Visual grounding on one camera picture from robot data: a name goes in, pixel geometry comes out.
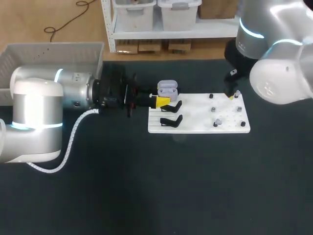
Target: coiled cable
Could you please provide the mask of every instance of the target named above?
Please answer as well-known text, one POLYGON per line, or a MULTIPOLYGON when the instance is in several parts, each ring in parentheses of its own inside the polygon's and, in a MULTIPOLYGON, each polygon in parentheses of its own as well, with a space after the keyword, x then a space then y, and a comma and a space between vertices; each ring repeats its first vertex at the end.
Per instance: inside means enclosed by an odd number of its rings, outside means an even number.
POLYGON ((61 162, 61 164, 55 168, 55 169, 44 169, 40 166, 37 166, 33 163, 27 163, 28 165, 30 165, 31 167, 35 168, 36 170, 38 171, 41 171, 43 173, 47 173, 47 174, 51 174, 51 173, 55 173, 55 172, 58 172, 59 170, 61 170, 65 164, 67 163, 67 160, 68 160, 68 157, 69 157, 69 154, 70 154, 70 150, 72 148, 72 144, 73 144, 73 141, 74 141, 74 137, 75 137, 75 133, 76 133, 76 130, 77 130, 77 127, 79 125, 79 123, 88 115, 90 114, 98 114, 99 113, 99 110, 98 109, 91 109, 91 110, 88 110, 86 112, 84 112, 83 114, 81 114, 79 116, 79 118, 76 120, 74 126, 73 126, 73 129, 72 129, 72 132, 70 134, 70 137, 69 137, 69 142, 68 142, 68 145, 67 145, 67 151, 65 153, 65 156, 63 158, 63 161, 61 162))

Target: cardboard box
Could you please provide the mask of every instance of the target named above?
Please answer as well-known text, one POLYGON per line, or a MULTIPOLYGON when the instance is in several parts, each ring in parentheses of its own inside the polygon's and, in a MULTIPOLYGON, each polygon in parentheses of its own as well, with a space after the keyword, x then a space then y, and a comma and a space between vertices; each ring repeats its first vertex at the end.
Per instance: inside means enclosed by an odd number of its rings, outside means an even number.
POLYGON ((140 40, 138 51, 139 53, 159 54, 162 49, 161 40, 140 40))
POLYGON ((202 0, 201 19, 231 19, 237 12, 238 0, 202 0))
POLYGON ((120 54, 138 54, 138 40, 116 40, 116 52, 120 54))
POLYGON ((168 50, 174 54, 184 54, 191 49, 191 39, 171 39, 168 50))

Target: led light ring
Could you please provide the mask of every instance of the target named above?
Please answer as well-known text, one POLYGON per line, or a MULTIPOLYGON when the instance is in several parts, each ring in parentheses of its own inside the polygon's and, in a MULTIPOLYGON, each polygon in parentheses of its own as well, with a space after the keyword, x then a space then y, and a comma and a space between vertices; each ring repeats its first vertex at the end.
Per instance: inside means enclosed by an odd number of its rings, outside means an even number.
POLYGON ((241 26, 241 28, 244 30, 244 32, 246 32, 246 33, 249 34, 250 36, 255 37, 255 38, 262 38, 262 39, 264 38, 263 35, 257 34, 257 33, 253 33, 253 32, 251 32, 250 30, 248 30, 248 29, 244 26, 244 24, 243 24, 241 18, 239 19, 239 22, 240 22, 240 26, 241 26))
POLYGON ((2 119, 0 119, 0 126, 1 126, 1 134, 0 134, 0 156, 1 156, 1 153, 4 147, 4 140, 5 140, 5 133, 6 133, 5 123, 2 119))
POLYGON ((57 71, 57 73, 55 74, 55 77, 54 77, 54 82, 58 82, 59 80, 59 76, 60 76, 60 73, 62 72, 63 69, 59 69, 57 71))
POLYGON ((47 128, 56 128, 56 127, 61 127, 63 126, 63 123, 59 123, 59 124, 47 124, 47 125, 39 125, 39 126, 29 126, 27 124, 20 124, 20 123, 16 123, 16 122, 12 122, 12 126, 14 128, 17 129, 21 129, 21 130, 27 130, 28 128, 32 128, 32 129, 47 129, 47 128))
POLYGON ((298 45, 298 46, 302 46, 303 45, 303 43, 301 43, 301 42, 299 42, 297 40, 293 40, 293 39, 282 39, 282 40, 277 41, 273 45, 278 44, 278 43, 292 43, 292 44, 295 44, 295 45, 298 45))

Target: metal shelf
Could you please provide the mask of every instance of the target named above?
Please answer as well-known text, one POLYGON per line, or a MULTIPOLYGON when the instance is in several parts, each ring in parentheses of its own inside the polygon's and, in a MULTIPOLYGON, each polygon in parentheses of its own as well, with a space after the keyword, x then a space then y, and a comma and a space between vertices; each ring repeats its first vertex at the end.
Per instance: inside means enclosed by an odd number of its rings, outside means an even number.
POLYGON ((239 20, 201 20, 196 19, 194 28, 190 31, 164 31, 161 10, 154 9, 154 25, 152 31, 124 32, 119 18, 116 19, 114 39, 176 39, 176 38, 232 38, 237 36, 239 20))
POLYGON ((116 52, 116 39, 179 39, 179 38, 232 38, 237 36, 239 19, 201 20, 196 19, 190 31, 164 31, 161 9, 154 8, 154 26, 152 31, 124 32, 116 13, 111 15, 111 0, 101 0, 104 21, 111 52, 116 52))

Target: white storage bin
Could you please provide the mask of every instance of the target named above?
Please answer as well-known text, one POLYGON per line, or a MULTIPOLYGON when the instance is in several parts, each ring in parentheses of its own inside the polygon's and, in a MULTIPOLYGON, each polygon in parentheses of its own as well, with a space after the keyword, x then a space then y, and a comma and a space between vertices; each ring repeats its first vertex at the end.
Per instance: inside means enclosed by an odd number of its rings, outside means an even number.
POLYGON ((164 31, 191 30, 202 0, 157 0, 162 9, 164 31))
POLYGON ((125 32, 151 31, 153 6, 157 0, 113 0, 117 17, 125 32))

